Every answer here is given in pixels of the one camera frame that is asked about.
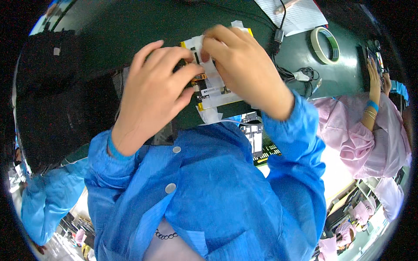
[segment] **paper sheet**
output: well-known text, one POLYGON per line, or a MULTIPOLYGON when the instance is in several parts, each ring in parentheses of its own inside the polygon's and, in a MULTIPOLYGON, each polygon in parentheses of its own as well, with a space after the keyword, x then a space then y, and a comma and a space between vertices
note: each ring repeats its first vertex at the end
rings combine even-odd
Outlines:
MULTIPOLYGON (((255 0, 261 9, 270 17, 273 23, 280 27, 283 14, 274 14, 282 6, 280 0, 255 0)), ((322 12, 313 0, 299 0, 286 10, 286 18, 283 23, 285 36, 313 30, 315 27, 328 24, 322 12)))

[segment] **left hand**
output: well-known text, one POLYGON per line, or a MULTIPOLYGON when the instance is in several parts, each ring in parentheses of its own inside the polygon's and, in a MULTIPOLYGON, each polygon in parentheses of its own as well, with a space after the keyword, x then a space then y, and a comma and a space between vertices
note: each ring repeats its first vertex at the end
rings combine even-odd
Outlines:
POLYGON ((160 48, 162 45, 162 40, 146 45, 132 61, 112 130, 113 144, 124 156, 133 155, 189 104, 194 90, 184 87, 195 75, 204 73, 204 68, 194 63, 173 73, 178 61, 192 61, 193 53, 182 47, 160 48))
POLYGON ((374 101, 377 105, 379 105, 380 101, 380 76, 377 72, 375 60, 372 58, 371 60, 367 60, 367 70, 369 71, 370 75, 370 92, 369 98, 371 101, 374 101))

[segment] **finger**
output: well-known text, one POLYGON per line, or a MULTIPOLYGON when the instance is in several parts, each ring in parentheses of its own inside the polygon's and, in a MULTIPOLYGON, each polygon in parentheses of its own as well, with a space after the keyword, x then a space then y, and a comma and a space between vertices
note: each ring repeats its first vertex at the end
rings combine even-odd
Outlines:
POLYGON ((145 65, 147 68, 151 69, 154 68, 159 61, 168 53, 172 47, 164 47, 157 50, 154 50, 153 53, 148 57, 145 65))
POLYGON ((148 54, 150 54, 153 50, 160 48, 161 46, 163 46, 164 41, 163 40, 158 40, 156 42, 153 43, 149 43, 147 45, 145 45, 144 47, 142 47, 141 50, 139 50, 139 52, 137 52, 132 60, 130 69, 129 69, 129 74, 137 74, 138 71, 142 68, 142 65, 144 64, 144 60, 145 58, 148 56, 148 54))
POLYGON ((221 42, 208 37, 203 39, 201 57, 204 63, 209 60, 209 55, 222 62, 224 58, 226 58, 227 52, 228 46, 222 44, 221 42))
POLYGON ((178 86, 179 91, 186 86, 190 80, 201 73, 204 73, 205 69, 201 65, 197 65, 194 63, 189 63, 188 65, 184 66, 180 70, 176 71, 170 78, 170 80, 178 86))
POLYGON ((207 62, 209 61, 210 58, 210 54, 208 52, 205 51, 205 49, 201 49, 200 50, 200 57, 202 58, 202 62, 207 62))
POLYGON ((232 27, 230 29, 234 34, 236 34, 240 39, 242 39, 244 42, 247 43, 255 43, 258 45, 257 40, 254 39, 254 37, 252 37, 250 35, 250 33, 247 31, 242 31, 241 29, 237 28, 237 27, 232 27))
POLYGON ((171 47, 170 50, 166 53, 164 57, 159 61, 158 69, 161 73, 166 75, 171 75, 173 72, 174 66, 180 61, 180 59, 190 59, 193 58, 193 53, 186 48, 182 47, 171 47))
POLYGON ((178 99, 174 102, 173 108, 171 109, 171 115, 173 118, 190 103, 190 99, 193 93, 193 88, 186 88, 181 92, 178 99))
POLYGON ((234 86, 232 84, 233 83, 232 77, 228 74, 228 72, 220 63, 216 63, 216 70, 218 71, 219 75, 224 81, 225 86, 231 90, 234 90, 234 86))
POLYGON ((379 73, 377 72, 377 65, 375 60, 372 58, 372 64, 373 64, 373 72, 375 74, 375 79, 379 79, 379 73))
POLYGON ((237 46, 240 43, 240 38, 230 29, 223 25, 217 25, 205 32, 205 38, 215 38, 224 42, 227 46, 237 46))
POLYGON ((367 60, 367 70, 369 71, 370 80, 374 79, 374 74, 371 68, 370 60, 367 60))

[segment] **hand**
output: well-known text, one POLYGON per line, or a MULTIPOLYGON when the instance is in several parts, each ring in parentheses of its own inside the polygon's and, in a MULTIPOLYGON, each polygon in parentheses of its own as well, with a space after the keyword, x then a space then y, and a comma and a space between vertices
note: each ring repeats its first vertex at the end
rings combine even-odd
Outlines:
POLYGON ((249 33, 222 25, 209 29, 203 39, 202 61, 210 56, 226 87, 272 118, 285 120, 290 116, 295 97, 249 33))
POLYGON ((370 61, 367 59, 367 70, 369 71, 370 75, 370 92, 369 98, 371 101, 374 101, 377 105, 379 105, 380 100, 380 77, 377 72, 376 63, 374 59, 370 61))
POLYGON ((383 74, 383 91, 386 96, 389 96, 390 90, 392 88, 392 82, 390 81, 390 76, 388 73, 383 74))
POLYGON ((122 155, 133 155, 188 105, 194 90, 184 87, 195 75, 204 73, 202 66, 193 63, 173 73, 181 58, 191 62, 193 54, 181 47, 160 49, 162 45, 162 40, 146 45, 132 61, 112 130, 113 144, 122 155))

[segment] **electronic component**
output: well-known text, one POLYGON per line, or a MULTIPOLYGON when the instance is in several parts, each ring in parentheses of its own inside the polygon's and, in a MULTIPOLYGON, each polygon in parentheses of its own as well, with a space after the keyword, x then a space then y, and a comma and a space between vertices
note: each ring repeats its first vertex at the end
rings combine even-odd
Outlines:
MULTIPOLYGON (((246 30, 252 36, 250 28, 240 28, 246 30)), ((229 90, 223 83, 221 77, 217 73, 213 61, 203 63, 200 57, 201 42, 203 36, 193 37, 180 43, 180 46, 193 52, 192 63, 200 64, 205 67, 206 73, 196 75, 191 84, 194 87, 195 98, 198 110, 203 111, 209 108, 242 101, 237 94, 229 90)))

